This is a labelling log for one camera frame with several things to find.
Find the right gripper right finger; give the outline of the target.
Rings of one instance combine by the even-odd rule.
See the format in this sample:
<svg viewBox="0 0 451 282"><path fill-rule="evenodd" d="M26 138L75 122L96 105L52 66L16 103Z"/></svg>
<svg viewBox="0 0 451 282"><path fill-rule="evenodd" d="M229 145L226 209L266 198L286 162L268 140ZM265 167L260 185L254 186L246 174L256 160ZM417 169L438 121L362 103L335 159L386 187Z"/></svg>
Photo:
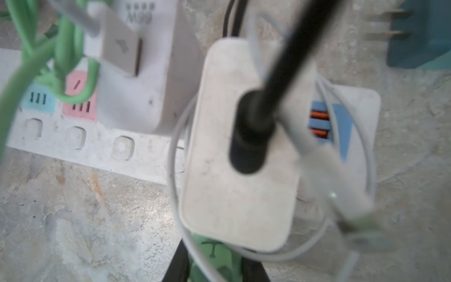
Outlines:
<svg viewBox="0 0 451 282"><path fill-rule="evenodd" d="M270 282L262 262L242 256L243 282Z"/></svg>

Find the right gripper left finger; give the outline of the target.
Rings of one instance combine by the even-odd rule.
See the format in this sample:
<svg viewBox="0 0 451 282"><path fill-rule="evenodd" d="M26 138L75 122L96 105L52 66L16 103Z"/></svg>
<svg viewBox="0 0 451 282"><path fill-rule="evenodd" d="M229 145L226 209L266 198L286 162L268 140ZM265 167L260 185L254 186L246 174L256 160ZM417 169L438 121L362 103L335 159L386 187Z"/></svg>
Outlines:
<svg viewBox="0 0 451 282"><path fill-rule="evenodd" d="M167 268L162 282L187 282L189 278L189 253L181 240Z"/></svg>

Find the green charger plug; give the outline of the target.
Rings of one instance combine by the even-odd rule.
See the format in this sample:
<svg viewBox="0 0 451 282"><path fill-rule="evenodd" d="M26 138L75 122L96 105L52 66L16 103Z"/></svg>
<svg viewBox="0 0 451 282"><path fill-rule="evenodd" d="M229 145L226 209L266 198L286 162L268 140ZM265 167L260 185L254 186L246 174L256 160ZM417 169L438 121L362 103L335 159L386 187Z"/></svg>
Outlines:
<svg viewBox="0 0 451 282"><path fill-rule="evenodd" d="M243 258L225 244L192 234L199 249L207 257L209 263L228 282L243 281L242 262Z"/></svg>

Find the white charger with black cable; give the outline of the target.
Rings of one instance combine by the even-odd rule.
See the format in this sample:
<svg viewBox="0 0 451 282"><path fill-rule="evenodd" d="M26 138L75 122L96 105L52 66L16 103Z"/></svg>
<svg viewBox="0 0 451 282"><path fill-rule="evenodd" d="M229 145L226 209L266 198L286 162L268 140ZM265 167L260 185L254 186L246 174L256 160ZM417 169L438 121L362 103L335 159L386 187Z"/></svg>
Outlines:
<svg viewBox="0 0 451 282"><path fill-rule="evenodd" d="M276 126L263 167L244 175L229 159L240 98L262 86L248 42L223 38L207 52L185 162L179 214L194 233L263 252L280 249L294 217L299 154Z"/></svg>

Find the white multicolour power strip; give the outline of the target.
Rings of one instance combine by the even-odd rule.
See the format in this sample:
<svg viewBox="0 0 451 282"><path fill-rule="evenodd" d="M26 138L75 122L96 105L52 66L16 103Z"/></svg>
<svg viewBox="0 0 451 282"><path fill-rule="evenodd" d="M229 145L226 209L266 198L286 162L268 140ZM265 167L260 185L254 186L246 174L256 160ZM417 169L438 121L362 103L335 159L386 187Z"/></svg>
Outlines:
<svg viewBox="0 0 451 282"><path fill-rule="evenodd" d="M356 127L350 113L361 120L366 134L374 140L381 97L371 89L336 85L348 101L349 108L333 101L340 130L341 155L353 171L357 182L366 181L366 162ZM167 182L166 157L169 138L108 128L100 121L70 117L62 106L53 110L28 110L20 106L10 131L7 145L39 155L108 170L155 183ZM184 168L177 178L182 187Z"/></svg>

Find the teal charger plug left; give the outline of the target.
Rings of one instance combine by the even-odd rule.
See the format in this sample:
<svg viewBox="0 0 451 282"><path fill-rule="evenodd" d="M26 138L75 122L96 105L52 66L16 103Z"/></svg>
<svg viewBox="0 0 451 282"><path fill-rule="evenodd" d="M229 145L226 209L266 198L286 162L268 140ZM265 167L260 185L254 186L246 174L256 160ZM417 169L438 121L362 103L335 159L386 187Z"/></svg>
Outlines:
<svg viewBox="0 0 451 282"><path fill-rule="evenodd" d="M451 2L403 1L398 8L369 14L369 22L389 22L390 29L367 33L368 40L388 40L391 68L451 69Z"/></svg>

